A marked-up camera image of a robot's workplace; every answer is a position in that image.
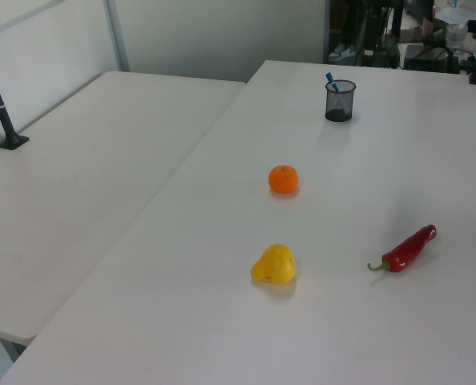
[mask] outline plastic vegetable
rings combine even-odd
[[[252,267],[252,279],[259,282],[288,283],[296,273],[295,257],[288,246],[275,244],[268,247]]]
[[[368,264],[368,268],[372,271],[388,270],[398,273],[413,263],[425,245],[436,237],[436,234],[437,231],[434,225],[428,225],[407,238],[389,253],[384,254],[380,266],[373,268]]]

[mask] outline plastic fruit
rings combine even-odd
[[[252,267],[252,279],[259,282],[288,283],[296,274],[296,262],[288,246],[268,247]]]
[[[292,166],[276,166],[268,175],[268,184],[276,193],[293,193],[299,185],[299,174]]]

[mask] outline pen holder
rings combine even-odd
[[[331,83],[325,84],[327,103],[325,118],[333,122],[345,122],[352,118],[353,92],[356,84],[348,80],[336,80],[336,91]]]

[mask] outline black pole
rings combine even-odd
[[[3,98],[0,94],[0,122],[3,126],[3,130],[5,130],[5,143],[1,144],[1,148],[6,148],[7,150],[15,150],[17,147],[21,146],[25,142],[28,141],[28,138],[25,136],[20,136],[15,132],[14,126],[12,125],[12,121],[8,116],[8,112],[6,111],[5,103],[3,102]]]

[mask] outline blue pen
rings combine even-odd
[[[329,81],[329,83],[331,83],[331,86],[333,86],[334,91],[339,92],[340,90],[338,89],[336,83],[334,82],[334,79],[333,79],[333,76],[331,75],[331,73],[330,73],[330,72],[327,72],[327,73],[325,74],[325,77],[327,78],[327,80]]]

